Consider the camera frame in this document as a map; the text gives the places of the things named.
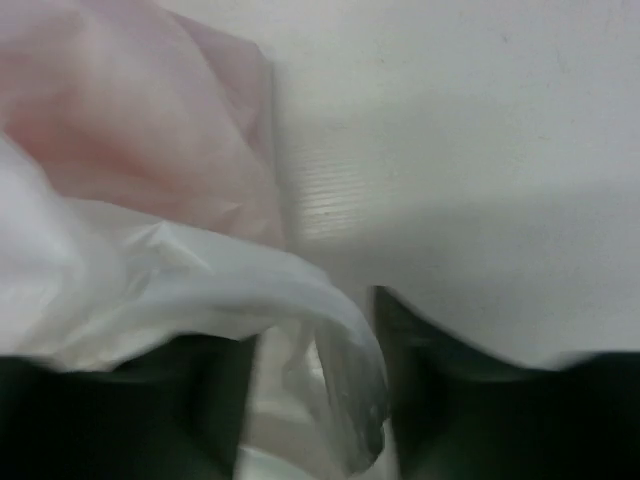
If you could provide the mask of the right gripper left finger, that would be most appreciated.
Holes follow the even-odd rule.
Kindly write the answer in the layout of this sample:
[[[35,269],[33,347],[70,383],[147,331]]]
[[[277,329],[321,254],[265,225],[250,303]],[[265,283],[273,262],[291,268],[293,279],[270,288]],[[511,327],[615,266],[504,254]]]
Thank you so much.
[[[2,478],[233,478],[256,343],[184,335],[101,372],[2,357]]]

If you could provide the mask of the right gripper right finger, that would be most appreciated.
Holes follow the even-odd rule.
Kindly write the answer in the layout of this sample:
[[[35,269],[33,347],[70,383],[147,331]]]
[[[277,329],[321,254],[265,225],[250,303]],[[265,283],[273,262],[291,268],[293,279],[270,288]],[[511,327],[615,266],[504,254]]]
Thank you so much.
[[[639,356],[556,370],[501,360],[372,291],[403,479],[635,479]]]

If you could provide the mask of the white plastic bag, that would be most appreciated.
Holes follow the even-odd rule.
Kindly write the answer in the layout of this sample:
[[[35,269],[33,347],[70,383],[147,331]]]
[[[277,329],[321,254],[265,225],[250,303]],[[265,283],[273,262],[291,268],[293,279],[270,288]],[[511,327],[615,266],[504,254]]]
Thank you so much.
[[[258,46],[152,1],[1,5],[1,359],[111,371],[176,337],[257,340],[245,442],[369,470],[380,345],[286,249]]]

